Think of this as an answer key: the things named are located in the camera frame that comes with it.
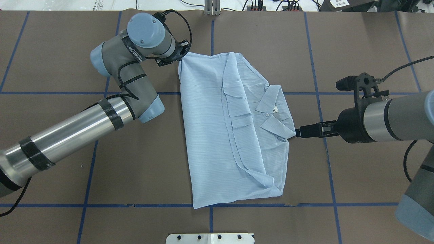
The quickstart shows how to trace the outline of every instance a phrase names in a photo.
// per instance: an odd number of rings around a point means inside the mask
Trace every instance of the white mounting plate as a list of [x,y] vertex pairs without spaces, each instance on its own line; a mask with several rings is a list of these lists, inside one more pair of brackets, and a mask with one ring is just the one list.
[[249,233],[170,234],[166,238],[166,244],[255,244],[255,235]]

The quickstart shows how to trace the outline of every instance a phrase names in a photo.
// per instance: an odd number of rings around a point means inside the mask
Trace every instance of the blue shirt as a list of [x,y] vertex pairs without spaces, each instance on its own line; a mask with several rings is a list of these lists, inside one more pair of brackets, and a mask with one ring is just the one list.
[[281,196],[294,123],[280,86],[239,53],[179,65],[193,207]]

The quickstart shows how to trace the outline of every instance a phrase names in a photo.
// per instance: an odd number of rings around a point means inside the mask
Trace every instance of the metal bracket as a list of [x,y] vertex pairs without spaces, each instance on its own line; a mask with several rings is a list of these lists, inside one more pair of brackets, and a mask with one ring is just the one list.
[[255,234],[212,233],[212,234],[170,234],[166,244],[254,244]]
[[205,15],[220,15],[220,0],[205,0]]

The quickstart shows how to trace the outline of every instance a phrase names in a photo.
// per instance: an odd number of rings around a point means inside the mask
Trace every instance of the blue plastic cover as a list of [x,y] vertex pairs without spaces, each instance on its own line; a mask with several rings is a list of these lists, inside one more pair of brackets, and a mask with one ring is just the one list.
[[148,13],[138,13],[131,17],[127,33],[135,45],[153,48],[164,40],[166,30],[163,24]]
[[395,217],[410,230],[434,241],[434,216],[411,197],[402,195]]
[[430,91],[425,98],[425,113],[434,125],[434,90]]
[[146,123],[164,112],[164,105],[161,102],[160,95],[157,95],[149,108],[138,118],[140,122]]
[[100,74],[102,74],[105,77],[110,77],[110,73],[107,71],[104,65],[104,61],[102,60],[102,45],[104,43],[101,43],[99,46],[97,46],[94,50],[90,52],[90,61],[92,62],[93,66]]

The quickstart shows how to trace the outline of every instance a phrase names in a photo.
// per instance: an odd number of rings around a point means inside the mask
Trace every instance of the black tape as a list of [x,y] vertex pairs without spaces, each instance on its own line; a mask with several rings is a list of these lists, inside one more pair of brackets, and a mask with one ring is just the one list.
[[434,168],[433,168],[433,167],[430,167],[430,166],[428,166],[428,165],[421,165],[420,168],[421,168],[421,169],[424,169],[424,170],[427,170],[427,171],[429,171],[429,172],[431,172],[431,173],[434,173]]
[[129,79],[129,80],[123,82],[122,85],[119,86],[119,88],[122,89],[122,88],[124,88],[126,85],[128,85],[128,84],[130,84],[130,83],[133,83],[134,81],[136,81],[136,80],[138,80],[138,79],[140,79],[140,78],[146,77],[146,76],[147,76],[147,75],[146,75],[145,73],[143,73],[143,74],[141,74],[141,75],[138,75],[138,76],[136,76],[136,77],[133,77],[133,78],[131,78],[131,79]]
[[384,114],[383,114],[383,116],[384,116],[384,123],[385,123],[385,125],[386,125],[386,129],[387,129],[387,131],[389,132],[389,134],[390,134],[393,138],[395,138],[395,140],[397,140],[397,141],[402,141],[401,139],[399,139],[399,138],[395,135],[395,133],[393,133],[393,131],[392,131],[392,127],[390,127],[390,123],[389,123],[389,106],[390,106],[390,103],[392,102],[392,100],[393,100],[393,99],[390,99],[390,100],[386,103],[386,106],[384,107]]
[[98,101],[98,104],[101,106],[101,108],[104,110],[107,117],[112,122],[115,130],[122,129],[124,127],[124,122],[122,122],[121,117],[116,113],[115,109],[111,105],[111,103],[108,102],[107,99],[102,99]]
[[3,184],[8,189],[12,191],[16,191],[21,188],[21,186],[15,184],[12,180],[10,180],[5,173],[0,169],[0,184]]
[[21,140],[19,142],[21,150],[27,159],[32,163],[38,170],[46,170],[56,165],[56,163],[51,162],[36,146],[36,144],[29,137]]
[[131,41],[129,36],[122,38],[122,42],[131,55],[133,55],[133,57],[137,60],[137,62],[141,63],[143,60],[146,60],[146,57],[139,52],[136,45],[133,43],[133,41]]
[[124,103],[127,105],[127,108],[128,108],[128,110],[130,111],[131,116],[133,117],[133,120],[135,120],[135,114],[134,114],[133,109],[132,109],[131,106],[130,106],[130,103],[127,101],[127,99],[126,99],[124,96],[121,96],[121,99],[122,99],[122,101],[124,101]]

